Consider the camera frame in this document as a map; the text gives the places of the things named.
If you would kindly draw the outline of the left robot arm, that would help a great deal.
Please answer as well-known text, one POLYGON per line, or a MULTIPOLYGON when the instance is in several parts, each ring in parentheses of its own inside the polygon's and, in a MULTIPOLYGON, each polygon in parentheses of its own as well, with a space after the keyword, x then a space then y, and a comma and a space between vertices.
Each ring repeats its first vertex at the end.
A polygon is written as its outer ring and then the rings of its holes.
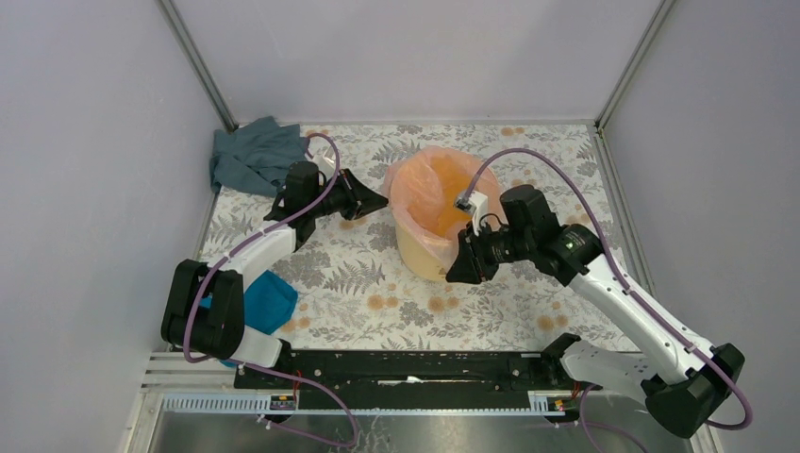
POLYGON ((185 351, 242 365, 256 365, 272 388, 292 378, 283 344, 245 324, 244 295, 277 261, 297 251, 321 217, 357 220, 382 210, 388 199, 362 184, 348 169, 322 172, 311 161, 290 167, 260 230, 216 264, 183 260, 175 268, 160 326, 161 338, 185 351))

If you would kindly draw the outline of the yellow plastic trash bin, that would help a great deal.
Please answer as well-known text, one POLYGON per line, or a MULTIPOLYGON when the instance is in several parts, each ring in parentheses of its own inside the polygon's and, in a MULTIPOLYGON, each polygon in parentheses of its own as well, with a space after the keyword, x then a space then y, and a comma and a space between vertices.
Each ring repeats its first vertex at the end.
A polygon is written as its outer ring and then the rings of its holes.
POLYGON ((432 248, 413 238, 406 228, 399 225, 393 216, 392 218, 403 263, 419 277, 443 281, 457 256, 458 236, 456 245, 452 248, 432 248))

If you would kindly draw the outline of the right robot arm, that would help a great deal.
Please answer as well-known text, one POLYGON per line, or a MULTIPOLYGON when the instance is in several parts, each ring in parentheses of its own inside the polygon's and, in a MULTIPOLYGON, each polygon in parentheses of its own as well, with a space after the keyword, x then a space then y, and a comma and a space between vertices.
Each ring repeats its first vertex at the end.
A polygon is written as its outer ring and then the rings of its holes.
POLYGON ((449 282, 481 284, 503 263, 530 261, 541 273, 591 302, 640 350, 608 351, 563 334, 544 351, 542 379, 563 389, 580 381, 631 398, 677 437, 689 439, 730 396, 744 356, 733 344, 713 345, 664 309, 619 262, 597 235, 579 224, 562 225, 543 193, 531 185, 502 193, 506 220, 485 222, 485 194, 460 193, 455 207, 471 216, 458 233, 458 254, 449 282))

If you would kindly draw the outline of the pink plastic trash bag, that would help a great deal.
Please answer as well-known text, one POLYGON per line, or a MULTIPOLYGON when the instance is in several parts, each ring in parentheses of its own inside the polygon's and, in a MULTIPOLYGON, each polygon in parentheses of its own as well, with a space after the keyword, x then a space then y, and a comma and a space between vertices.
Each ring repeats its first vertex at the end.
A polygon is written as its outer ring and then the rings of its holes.
POLYGON ((432 248, 452 248, 471 216, 455 208, 482 160, 453 148, 430 145, 392 164, 383 193, 392 216, 413 238, 432 248))

